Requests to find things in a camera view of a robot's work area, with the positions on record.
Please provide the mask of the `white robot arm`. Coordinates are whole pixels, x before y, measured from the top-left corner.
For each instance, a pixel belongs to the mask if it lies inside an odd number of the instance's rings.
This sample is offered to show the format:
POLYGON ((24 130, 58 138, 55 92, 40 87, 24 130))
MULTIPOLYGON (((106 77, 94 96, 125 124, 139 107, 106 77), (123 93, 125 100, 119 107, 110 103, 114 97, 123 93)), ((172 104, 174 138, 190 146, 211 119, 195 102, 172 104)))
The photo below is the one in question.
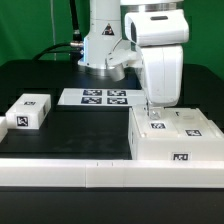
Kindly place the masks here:
POLYGON ((180 97, 183 48, 189 26, 184 0, 90 0, 90 31, 79 65, 118 81, 133 67, 146 97, 147 115, 180 97))

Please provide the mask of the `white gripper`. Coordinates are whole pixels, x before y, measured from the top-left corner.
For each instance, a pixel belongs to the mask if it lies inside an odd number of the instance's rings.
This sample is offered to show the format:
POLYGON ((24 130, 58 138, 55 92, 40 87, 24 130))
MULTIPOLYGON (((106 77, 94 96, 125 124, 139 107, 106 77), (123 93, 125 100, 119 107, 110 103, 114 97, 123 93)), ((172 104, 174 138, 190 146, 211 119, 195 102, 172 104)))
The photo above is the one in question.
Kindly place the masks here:
POLYGON ((157 12, 129 12, 125 35, 135 44, 141 62, 140 83, 151 120, 162 117, 162 107, 174 106, 180 97, 183 48, 189 27, 182 9, 157 12))

